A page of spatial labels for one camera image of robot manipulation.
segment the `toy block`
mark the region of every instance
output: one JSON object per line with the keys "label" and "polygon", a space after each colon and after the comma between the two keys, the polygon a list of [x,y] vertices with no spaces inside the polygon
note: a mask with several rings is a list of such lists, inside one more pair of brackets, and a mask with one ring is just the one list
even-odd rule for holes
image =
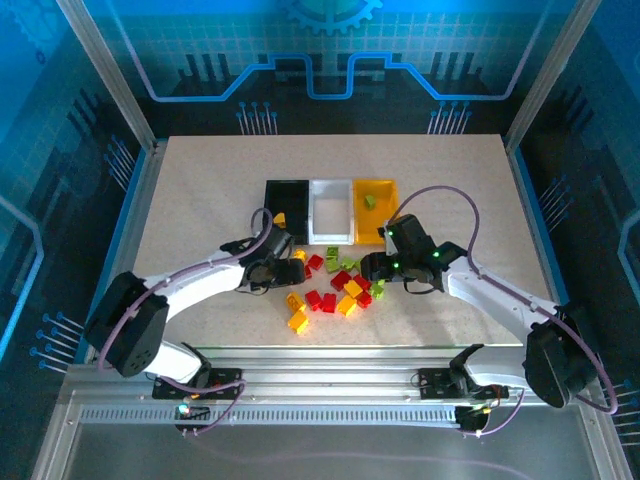
{"label": "toy block", "polygon": [[309,326],[309,317],[300,310],[293,314],[288,323],[289,328],[300,335]]}
{"label": "toy block", "polygon": [[322,298],[322,311],[326,313],[333,313],[336,311],[336,294],[325,293]]}
{"label": "toy block", "polygon": [[285,220],[284,213],[282,212],[273,217],[273,223],[278,225],[280,228],[287,228],[287,222]]}
{"label": "toy block", "polygon": [[351,270],[353,270],[353,267],[355,267],[355,265],[356,265],[356,261],[349,257],[344,257],[342,259],[342,263],[340,264],[340,266],[344,268],[347,272],[350,272]]}
{"label": "toy block", "polygon": [[336,258],[327,258],[327,261],[324,262],[325,267],[327,267],[327,272],[335,273],[340,270],[340,263]]}
{"label": "toy block", "polygon": [[371,282],[369,282],[368,280],[365,280],[364,277],[362,275],[356,275],[355,277],[353,277],[353,281],[356,282],[358,285],[360,285],[360,288],[363,289],[365,292],[368,292],[369,289],[371,288]]}
{"label": "toy block", "polygon": [[367,308],[369,305],[371,305],[372,301],[373,298],[371,298],[371,295],[369,295],[367,292],[362,292],[360,295],[358,295],[358,305],[360,305],[360,308]]}
{"label": "toy block", "polygon": [[351,275],[342,270],[338,275],[333,277],[331,280],[331,286],[335,288],[337,291],[340,291],[344,288],[345,284],[351,280]]}
{"label": "toy block", "polygon": [[374,283],[373,285],[371,285],[371,288],[369,289],[369,293],[376,300],[380,300],[382,298],[382,295],[384,295],[384,288],[382,288],[381,285]]}
{"label": "toy block", "polygon": [[330,258],[338,258],[338,247],[327,247],[327,260]]}
{"label": "toy block", "polygon": [[324,260],[320,255],[311,255],[311,258],[307,262],[307,265],[314,270],[319,270],[323,263]]}
{"label": "toy block", "polygon": [[365,195],[364,204],[367,207],[367,210],[373,210],[376,208],[376,197],[373,195]]}
{"label": "toy block", "polygon": [[293,252],[293,258],[297,258],[299,260],[302,260],[302,263],[307,261],[307,252],[305,252],[304,250],[296,250],[295,252]]}
{"label": "toy block", "polygon": [[348,317],[356,309],[356,305],[356,301],[353,299],[353,297],[351,297],[350,295],[345,295],[344,298],[340,300],[340,303],[338,303],[338,306],[336,308],[341,314],[343,314],[345,317]]}
{"label": "toy block", "polygon": [[307,303],[314,312],[322,306],[322,297],[317,290],[311,290],[304,298],[307,299]]}
{"label": "toy block", "polygon": [[362,293],[362,288],[358,285],[355,280],[349,280],[344,286],[345,292],[351,295],[353,298],[356,298],[358,295]]}
{"label": "toy block", "polygon": [[307,308],[307,304],[304,303],[302,297],[296,292],[291,292],[287,295],[287,306],[291,313],[296,313],[298,311],[303,312],[305,308]]}

